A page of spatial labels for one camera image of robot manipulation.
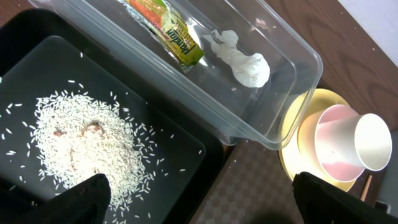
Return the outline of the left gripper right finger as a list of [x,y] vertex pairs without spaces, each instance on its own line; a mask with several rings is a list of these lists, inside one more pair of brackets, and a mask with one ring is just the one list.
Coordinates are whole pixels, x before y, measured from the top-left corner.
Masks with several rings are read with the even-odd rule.
[[397,224],[396,217],[308,172],[297,174],[292,187],[305,224]]

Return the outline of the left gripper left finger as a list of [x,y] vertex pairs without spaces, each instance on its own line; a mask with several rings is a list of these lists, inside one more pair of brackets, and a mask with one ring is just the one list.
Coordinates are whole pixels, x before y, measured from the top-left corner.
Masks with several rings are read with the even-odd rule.
[[111,200],[109,181],[96,174],[18,218],[19,223],[102,224]]

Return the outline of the pile of white rice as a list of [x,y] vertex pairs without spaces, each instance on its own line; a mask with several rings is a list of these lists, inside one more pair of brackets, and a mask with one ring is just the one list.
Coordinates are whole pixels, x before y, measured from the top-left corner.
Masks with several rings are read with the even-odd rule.
[[204,145],[91,59],[35,50],[1,77],[1,174],[52,198],[102,173],[106,223],[162,223]]

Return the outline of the pink small plate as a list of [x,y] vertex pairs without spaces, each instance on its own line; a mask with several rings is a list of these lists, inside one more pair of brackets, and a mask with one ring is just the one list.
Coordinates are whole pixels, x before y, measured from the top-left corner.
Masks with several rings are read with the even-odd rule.
[[343,162],[337,152],[329,149],[327,145],[321,146],[317,143],[317,135],[320,134],[319,129],[322,125],[357,115],[358,113],[347,105],[333,105],[304,119],[298,131],[298,148],[307,172],[331,184],[352,182],[363,173],[363,167]]

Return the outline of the white paper cup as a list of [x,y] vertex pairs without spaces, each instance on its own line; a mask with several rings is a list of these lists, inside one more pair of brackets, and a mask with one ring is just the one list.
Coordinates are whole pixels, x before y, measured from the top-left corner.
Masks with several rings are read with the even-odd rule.
[[389,163],[392,139],[384,120],[369,113],[320,124],[316,129],[315,149],[324,165],[379,171]]

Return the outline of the yellow plastic plate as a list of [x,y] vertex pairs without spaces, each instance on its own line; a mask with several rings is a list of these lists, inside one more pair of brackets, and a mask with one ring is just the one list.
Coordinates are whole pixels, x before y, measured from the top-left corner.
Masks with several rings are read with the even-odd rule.
[[[303,93],[294,99],[293,103],[284,116],[282,124],[280,125],[282,134],[287,131],[287,125],[293,119],[292,113],[298,111],[304,98],[305,94]],[[348,103],[346,100],[344,100],[344,98],[333,91],[317,88],[307,106],[307,110],[303,114],[302,121],[318,111],[337,104],[347,105]],[[282,167],[284,168],[285,173],[289,176],[290,180],[293,180],[297,174],[305,171],[323,179],[329,184],[334,185],[345,192],[349,191],[356,182],[355,180],[350,182],[337,181],[316,168],[315,165],[313,165],[313,163],[308,160],[307,157],[305,157],[299,150],[298,130],[295,130],[290,141],[284,141],[284,144],[285,146],[282,149],[279,149],[278,153]]]

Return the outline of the white tissue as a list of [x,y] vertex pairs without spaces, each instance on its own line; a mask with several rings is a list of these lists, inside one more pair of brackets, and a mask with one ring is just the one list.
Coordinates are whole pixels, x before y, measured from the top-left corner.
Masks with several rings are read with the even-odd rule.
[[233,30],[224,30],[221,34],[213,30],[212,34],[202,37],[210,43],[214,54],[231,67],[233,76],[245,87],[262,88],[269,80],[271,69],[260,53],[245,55],[238,50],[239,37]]

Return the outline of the green orange snack wrapper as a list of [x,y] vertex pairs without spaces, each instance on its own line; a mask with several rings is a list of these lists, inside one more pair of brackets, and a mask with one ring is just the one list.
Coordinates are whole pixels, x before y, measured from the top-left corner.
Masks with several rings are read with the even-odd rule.
[[184,72],[204,55],[179,14],[164,0],[120,0],[128,13],[160,42]]

